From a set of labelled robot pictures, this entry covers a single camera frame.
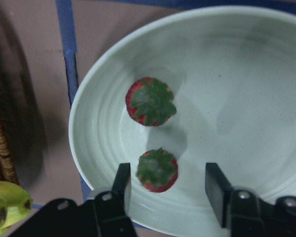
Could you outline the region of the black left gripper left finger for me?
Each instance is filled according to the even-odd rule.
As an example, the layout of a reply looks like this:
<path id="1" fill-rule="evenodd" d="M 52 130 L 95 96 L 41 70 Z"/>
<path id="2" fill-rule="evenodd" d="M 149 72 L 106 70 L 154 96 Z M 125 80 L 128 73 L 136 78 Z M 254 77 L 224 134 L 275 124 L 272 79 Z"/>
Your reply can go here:
<path id="1" fill-rule="evenodd" d="M 118 195 L 125 213 L 128 214 L 132 190 L 130 163 L 119 164 L 111 190 Z"/>

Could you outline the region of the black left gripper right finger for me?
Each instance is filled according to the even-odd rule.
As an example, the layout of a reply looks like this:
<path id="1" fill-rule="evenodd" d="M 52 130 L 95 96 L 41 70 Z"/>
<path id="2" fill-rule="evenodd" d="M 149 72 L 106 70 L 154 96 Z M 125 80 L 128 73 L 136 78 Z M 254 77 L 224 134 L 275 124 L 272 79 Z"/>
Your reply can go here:
<path id="1" fill-rule="evenodd" d="M 227 205 L 233 187 L 217 163 L 205 168 L 205 192 L 221 228 L 226 228 Z"/>

